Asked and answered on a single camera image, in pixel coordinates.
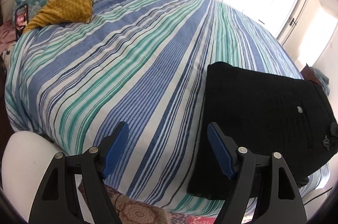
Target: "rug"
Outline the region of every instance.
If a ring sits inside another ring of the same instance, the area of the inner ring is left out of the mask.
[[[112,187],[105,186],[123,224],[213,224],[215,218],[198,217],[165,211],[139,201],[134,201]],[[79,190],[87,202],[83,183]]]

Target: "phone screen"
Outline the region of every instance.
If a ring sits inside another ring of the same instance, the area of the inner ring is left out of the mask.
[[[23,29],[28,23],[28,6],[24,5],[19,7],[15,12],[15,31],[16,40],[20,38],[23,33]]]

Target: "door handle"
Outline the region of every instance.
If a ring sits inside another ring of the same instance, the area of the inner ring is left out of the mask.
[[[290,26],[297,26],[297,22],[295,21],[295,18],[292,18],[291,22],[290,22]]]

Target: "striped comforter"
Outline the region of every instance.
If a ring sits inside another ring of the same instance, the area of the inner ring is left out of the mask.
[[[127,148],[106,183],[132,199],[213,216],[222,201],[186,194],[216,61],[300,78],[271,34],[214,0],[95,0],[89,24],[47,26],[16,45],[6,83],[14,130],[46,133],[67,153],[119,121]]]

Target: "black towel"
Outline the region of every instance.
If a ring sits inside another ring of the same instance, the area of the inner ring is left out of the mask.
[[[253,153],[280,152],[299,186],[337,152],[338,137],[330,133],[336,120],[320,86],[217,62],[207,68],[202,131],[188,185],[194,196],[222,200],[234,186],[207,139],[211,122]],[[258,195],[259,182],[255,176],[251,197]]]

